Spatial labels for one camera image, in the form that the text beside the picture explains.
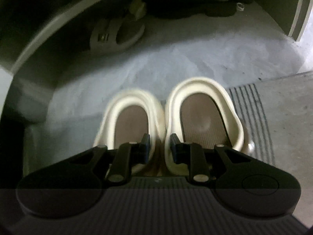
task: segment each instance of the metal screw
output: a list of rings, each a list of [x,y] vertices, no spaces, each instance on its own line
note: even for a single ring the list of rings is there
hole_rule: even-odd
[[[124,180],[124,177],[119,174],[114,174],[109,177],[109,181],[112,183],[119,183]]]
[[[207,182],[209,180],[209,177],[207,175],[204,175],[204,174],[198,174],[198,175],[195,175],[193,177],[193,179],[196,182],[204,183],[204,182]]]

